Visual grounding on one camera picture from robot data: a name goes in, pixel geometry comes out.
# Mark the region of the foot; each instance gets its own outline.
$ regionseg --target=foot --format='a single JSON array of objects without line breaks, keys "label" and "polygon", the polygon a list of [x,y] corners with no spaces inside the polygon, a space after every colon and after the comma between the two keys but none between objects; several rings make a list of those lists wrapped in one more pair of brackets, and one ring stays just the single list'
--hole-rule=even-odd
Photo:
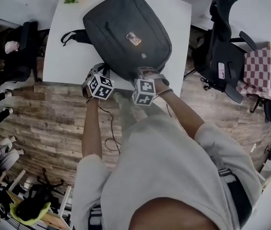
[{"label": "foot", "polygon": [[119,105],[119,103],[121,102],[121,100],[125,99],[125,97],[123,97],[123,95],[119,92],[115,92],[113,95],[114,101]]},{"label": "foot", "polygon": [[17,152],[19,155],[24,155],[24,150],[23,149],[17,149]]},{"label": "foot", "polygon": [[10,140],[11,140],[11,142],[15,142],[15,141],[16,141],[16,137],[15,137],[15,136],[12,136],[12,137],[10,138]]},{"label": "foot", "polygon": [[4,111],[4,110],[6,110],[6,109],[8,109],[8,110],[9,110],[10,114],[12,114],[12,113],[13,113],[13,109],[12,109],[12,108],[10,108],[10,107],[9,107],[9,108],[8,108],[8,107],[5,107],[5,108],[3,109],[3,111]]},{"label": "foot", "polygon": [[11,97],[12,96],[12,92],[10,90],[4,90],[4,94],[5,94],[5,98],[6,97]]}]

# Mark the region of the black backpack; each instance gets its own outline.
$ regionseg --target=black backpack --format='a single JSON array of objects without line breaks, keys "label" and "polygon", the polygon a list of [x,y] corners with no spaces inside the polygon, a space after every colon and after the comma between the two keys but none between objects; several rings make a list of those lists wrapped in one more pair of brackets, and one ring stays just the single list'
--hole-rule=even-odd
[{"label": "black backpack", "polygon": [[45,186],[35,184],[30,188],[28,198],[17,206],[16,215],[23,221],[36,219],[45,204],[51,202],[52,197],[51,191]]},{"label": "black backpack", "polygon": [[145,0],[105,0],[83,17],[85,30],[66,33],[92,44],[103,61],[125,80],[138,78],[139,67],[161,72],[172,52],[169,36]]}]

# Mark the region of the checkered cloth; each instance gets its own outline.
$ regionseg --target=checkered cloth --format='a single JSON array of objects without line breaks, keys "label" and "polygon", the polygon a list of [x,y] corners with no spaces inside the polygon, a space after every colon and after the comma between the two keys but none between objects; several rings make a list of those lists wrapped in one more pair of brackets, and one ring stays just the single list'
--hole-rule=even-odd
[{"label": "checkered cloth", "polygon": [[237,90],[271,99],[271,43],[245,54],[244,82],[238,83]]}]

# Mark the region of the backpack strap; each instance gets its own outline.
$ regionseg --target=backpack strap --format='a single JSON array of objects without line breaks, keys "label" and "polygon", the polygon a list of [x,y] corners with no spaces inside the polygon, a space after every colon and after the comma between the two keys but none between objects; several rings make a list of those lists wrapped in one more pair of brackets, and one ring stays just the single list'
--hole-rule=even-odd
[{"label": "backpack strap", "polygon": [[233,202],[236,207],[240,228],[242,228],[247,222],[252,212],[252,206],[249,198],[239,178],[235,174],[233,174],[230,169],[220,169],[218,171],[218,174],[226,181],[228,185]]},{"label": "backpack strap", "polygon": [[68,32],[60,39],[61,43],[64,44],[63,46],[65,46],[69,40],[76,40],[78,43],[92,44],[85,29]]},{"label": "backpack strap", "polygon": [[102,230],[102,212],[100,205],[94,206],[89,212],[88,230]]}]

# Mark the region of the white table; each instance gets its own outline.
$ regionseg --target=white table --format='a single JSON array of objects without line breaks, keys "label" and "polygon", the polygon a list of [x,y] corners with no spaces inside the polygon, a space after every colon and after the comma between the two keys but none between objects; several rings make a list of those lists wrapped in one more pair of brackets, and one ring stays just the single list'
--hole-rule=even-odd
[{"label": "white table", "polygon": [[[51,24],[44,63],[45,82],[82,84],[89,70],[103,62],[92,45],[70,40],[65,47],[60,42],[70,31],[84,29],[82,18],[104,0],[79,0],[64,4],[59,0]],[[181,0],[146,0],[165,27],[173,45],[171,57],[162,73],[179,96],[188,53],[191,5]],[[133,90],[133,86],[110,73],[116,89]]]}]

